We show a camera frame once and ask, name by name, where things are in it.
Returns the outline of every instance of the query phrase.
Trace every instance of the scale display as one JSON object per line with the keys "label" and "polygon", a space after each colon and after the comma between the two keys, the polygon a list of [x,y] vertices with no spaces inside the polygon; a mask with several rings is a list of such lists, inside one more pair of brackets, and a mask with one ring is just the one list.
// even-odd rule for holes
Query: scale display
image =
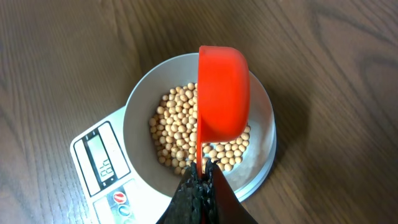
{"label": "scale display", "polygon": [[100,136],[97,135],[87,141],[87,146],[93,157],[95,169],[101,182],[104,182],[108,178],[112,177],[114,175],[114,171],[112,170],[111,163],[109,161],[108,155],[106,154]]}

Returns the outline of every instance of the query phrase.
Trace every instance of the red measuring cup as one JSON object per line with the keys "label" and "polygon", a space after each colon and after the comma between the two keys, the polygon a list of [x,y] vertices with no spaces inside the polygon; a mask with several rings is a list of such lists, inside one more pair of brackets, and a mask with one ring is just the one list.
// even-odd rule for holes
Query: red measuring cup
{"label": "red measuring cup", "polygon": [[248,123],[250,78],[246,59],[231,47],[201,46],[198,64],[197,170],[206,142],[236,139]]}

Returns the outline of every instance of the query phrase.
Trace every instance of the wood grain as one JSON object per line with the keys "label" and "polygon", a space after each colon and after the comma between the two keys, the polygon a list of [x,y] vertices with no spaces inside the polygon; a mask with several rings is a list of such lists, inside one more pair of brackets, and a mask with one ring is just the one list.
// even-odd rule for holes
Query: wood grain
{"label": "wood grain", "polygon": [[242,51],[278,149],[259,223],[396,223],[394,0],[0,1],[0,223],[87,223],[70,141],[153,66]]}

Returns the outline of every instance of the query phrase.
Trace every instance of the blue button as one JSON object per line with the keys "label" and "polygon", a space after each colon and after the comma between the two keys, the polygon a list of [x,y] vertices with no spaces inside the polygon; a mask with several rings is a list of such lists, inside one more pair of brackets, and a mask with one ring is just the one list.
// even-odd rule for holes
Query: blue button
{"label": "blue button", "polygon": [[120,205],[118,208],[119,214],[127,217],[131,214],[130,207],[128,205]]}

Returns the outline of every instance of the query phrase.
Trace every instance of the white scale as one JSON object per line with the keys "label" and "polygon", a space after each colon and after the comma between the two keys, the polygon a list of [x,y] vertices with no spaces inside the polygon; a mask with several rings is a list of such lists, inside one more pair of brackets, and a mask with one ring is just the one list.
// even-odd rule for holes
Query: white scale
{"label": "white scale", "polygon": [[[102,119],[70,145],[93,223],[155,223],[171,201],[170,197],[147,185],[130,163],[123,139],[125,110],[124,106]],[[271,159],[247,186],[235,191],[240,202],[266,178],[275,149],[274,135]]]}

